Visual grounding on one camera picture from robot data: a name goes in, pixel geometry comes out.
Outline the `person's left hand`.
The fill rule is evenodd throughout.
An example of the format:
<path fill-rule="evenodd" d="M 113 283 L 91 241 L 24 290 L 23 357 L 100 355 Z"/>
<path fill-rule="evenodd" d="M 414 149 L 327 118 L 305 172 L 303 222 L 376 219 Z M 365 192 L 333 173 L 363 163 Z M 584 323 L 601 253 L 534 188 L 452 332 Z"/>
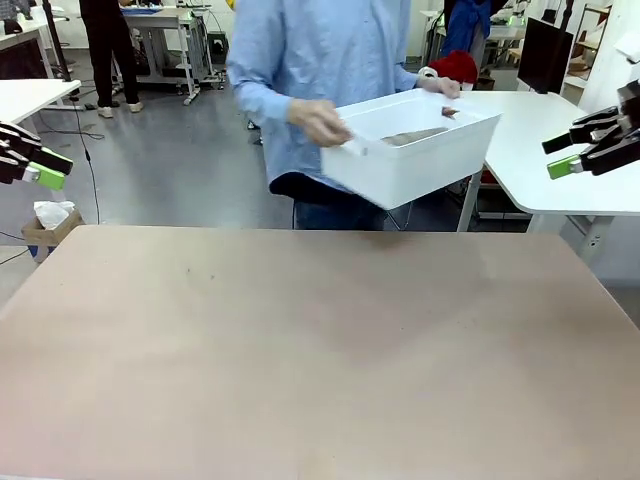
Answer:
<path fill-rule="evenodd" d="M 419 76 L 416 81 L 416 86 L 431 93 L 443 94 L 449 99 L 458 98 L 461 92 L 460 84 L 448 77 L 436 78 Z"/>

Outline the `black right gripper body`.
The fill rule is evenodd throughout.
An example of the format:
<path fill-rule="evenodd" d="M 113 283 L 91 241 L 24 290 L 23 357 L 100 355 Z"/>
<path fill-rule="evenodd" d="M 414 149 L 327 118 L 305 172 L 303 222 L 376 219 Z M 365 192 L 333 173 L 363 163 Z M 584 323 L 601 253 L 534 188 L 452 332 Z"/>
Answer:
<path fill-rule="evenodd" d="M 638 80 L 632 80 L 618 89 L 621 113 L 629 120 L 633 129 L 640 127 L 640 85 Z"/>

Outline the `person's right hand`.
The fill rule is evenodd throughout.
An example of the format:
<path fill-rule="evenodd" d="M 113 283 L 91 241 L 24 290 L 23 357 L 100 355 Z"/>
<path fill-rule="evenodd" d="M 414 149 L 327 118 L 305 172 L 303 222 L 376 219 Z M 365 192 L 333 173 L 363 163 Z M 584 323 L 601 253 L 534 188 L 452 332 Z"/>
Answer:
<path fill-rule="evenodd" d="M 329 100 L 293 99 L 287 121 L 301 128 L 307 137 L 322 148 L 337 147 L 352 139 L 352 133 Z"/>

